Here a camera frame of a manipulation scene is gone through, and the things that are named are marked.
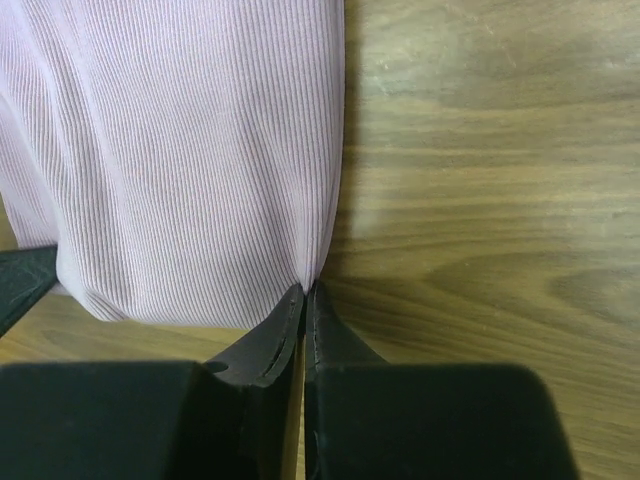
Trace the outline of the pink ribbed tank top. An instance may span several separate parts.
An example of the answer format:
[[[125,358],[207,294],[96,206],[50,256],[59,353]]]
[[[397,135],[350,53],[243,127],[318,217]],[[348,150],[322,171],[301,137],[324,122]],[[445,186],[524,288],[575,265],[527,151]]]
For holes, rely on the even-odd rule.
[[[252,328],[309,290],[341,175],[340,1],[5,1],[1,196],[102,321]]]

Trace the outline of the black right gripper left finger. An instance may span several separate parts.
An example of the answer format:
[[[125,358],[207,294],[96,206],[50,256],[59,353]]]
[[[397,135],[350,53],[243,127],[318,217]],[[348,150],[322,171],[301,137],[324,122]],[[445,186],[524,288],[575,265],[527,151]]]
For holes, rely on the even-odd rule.
[[[304,307],[302,287],[290,287],[258,326],[194,368],[168,478],[294,478]]]

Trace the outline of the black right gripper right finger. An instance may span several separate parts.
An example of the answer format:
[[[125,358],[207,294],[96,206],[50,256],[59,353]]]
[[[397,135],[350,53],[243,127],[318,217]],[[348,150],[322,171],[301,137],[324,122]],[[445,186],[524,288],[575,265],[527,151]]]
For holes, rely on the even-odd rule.
[[[318,373],[329,365],[377,365],[387,361],[339,318],[326,286],[319,280],[306,297],[305,339],[305,475],[306,479],[321,479]]]

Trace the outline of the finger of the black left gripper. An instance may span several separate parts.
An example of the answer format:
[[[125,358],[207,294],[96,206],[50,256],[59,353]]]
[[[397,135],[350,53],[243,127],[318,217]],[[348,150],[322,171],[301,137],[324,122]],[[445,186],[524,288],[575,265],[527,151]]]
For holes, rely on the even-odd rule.
[[[1,336],[57,284],[56,259],[56,246],[1,252]]]

